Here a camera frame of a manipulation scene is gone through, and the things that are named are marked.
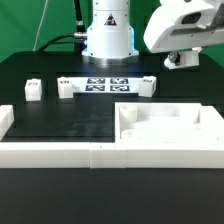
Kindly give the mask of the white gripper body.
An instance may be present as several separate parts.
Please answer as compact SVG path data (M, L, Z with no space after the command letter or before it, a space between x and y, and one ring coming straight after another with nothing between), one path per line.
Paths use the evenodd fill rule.
M152 53L224 43L224 0L160 0L144 42Z

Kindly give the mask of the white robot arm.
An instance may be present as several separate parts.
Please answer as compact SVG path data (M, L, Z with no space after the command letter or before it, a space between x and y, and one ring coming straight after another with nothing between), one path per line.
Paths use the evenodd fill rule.
M159 0L143 40L152 53L166 52L169 69L197 66L199 53L224 44L224 0ZM134 30L129 24L130 0L93 0L93 21L87 29L85 60L106 64L134 58Z

